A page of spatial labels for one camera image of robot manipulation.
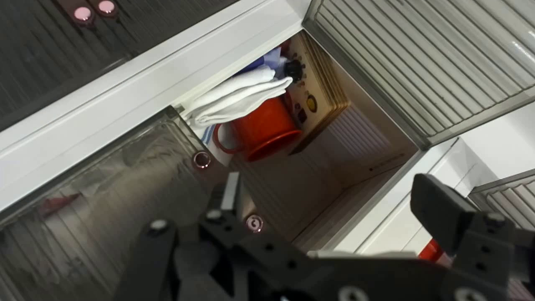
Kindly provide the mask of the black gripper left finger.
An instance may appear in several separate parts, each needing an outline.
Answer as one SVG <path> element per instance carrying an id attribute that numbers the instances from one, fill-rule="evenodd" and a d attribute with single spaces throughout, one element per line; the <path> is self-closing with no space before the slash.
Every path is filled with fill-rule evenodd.
<path id="1" fill-rule="evenodd" d="M 236 204 L 241 199 L 241 174 L 229 172 L 225 181 L 215 186 L 210 192 L 207 213 L 204 218 L 207 221 L 217 221 L 224 214 L 234 214 Z"/>

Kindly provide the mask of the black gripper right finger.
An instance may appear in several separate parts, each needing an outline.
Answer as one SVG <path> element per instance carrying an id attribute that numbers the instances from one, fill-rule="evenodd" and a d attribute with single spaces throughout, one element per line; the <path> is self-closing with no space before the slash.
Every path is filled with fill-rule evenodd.
<path id="1" fill-rule="evenodd" d="M 411 213 L 450 256 L 458 251 L 461 238 L 478 209 L 453 187 L 431 174 L 416 174 L 411 187 Z"/>

